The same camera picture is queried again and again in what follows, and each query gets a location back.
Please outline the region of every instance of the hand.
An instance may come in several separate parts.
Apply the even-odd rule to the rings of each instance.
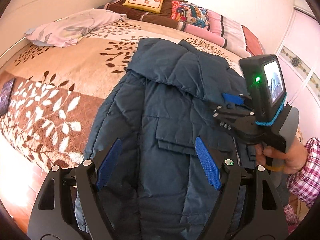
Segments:
[[[257,165],[266,165],[266,156],[274,159],[285,160],[283,172],[286,174],[295,174],[300,171],[306,164],[308,158],[307,149],[297,137],[294,138],[287,153],[280,152],[271,146],[267,146],[263,149],[261,144],[257,144],[255,148]]]

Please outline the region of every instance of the screw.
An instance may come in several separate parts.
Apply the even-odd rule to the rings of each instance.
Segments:
[[[259,165],[259,166],[258,166],[258,170],[259,170],[259,171],[264,171],[265,168],[264,168],[262,165]]]
[[[89,166],[89,165],[91,165],[91,163],[92,163],[91,160],[85,160],[85,161],[83,162],[83,166]]]
[[[57,171],[58,169],[59,169],[59,166],[58,166],[58,165],[54,165],[54,166],[51,168],[52,171]]]
[[[226,165],[232,166],[233,165],[233,160],[227,159],[224,161]]]

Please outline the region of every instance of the sliding wardrobe door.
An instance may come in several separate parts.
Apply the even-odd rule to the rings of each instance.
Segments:
[[[295,11],[278,55],[288,91],[287,101],[299,109],[305,141],[320,138],[320,25]]]

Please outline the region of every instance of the jacket pocket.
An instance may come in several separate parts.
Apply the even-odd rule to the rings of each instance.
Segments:
[[[196,156],[195,140],[200,136],[208,147],[223,152],[231,152],[233,141],[223,132],[207,125],[159,118],[156,128],[158,147],[165,150]]]

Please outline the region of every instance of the jacket zipper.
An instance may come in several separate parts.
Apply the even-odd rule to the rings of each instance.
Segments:
[[[234,138],[234,137],[233,137],[233,143],[235,144],[235,148],[236,148],[236,155],[237,155],[237,162],[238,162],[238,165],[239,165],[239,166],[241,166],[240,156],[239,156],[238,148],[237,148],[237,144],[236,144],[236,138]]]

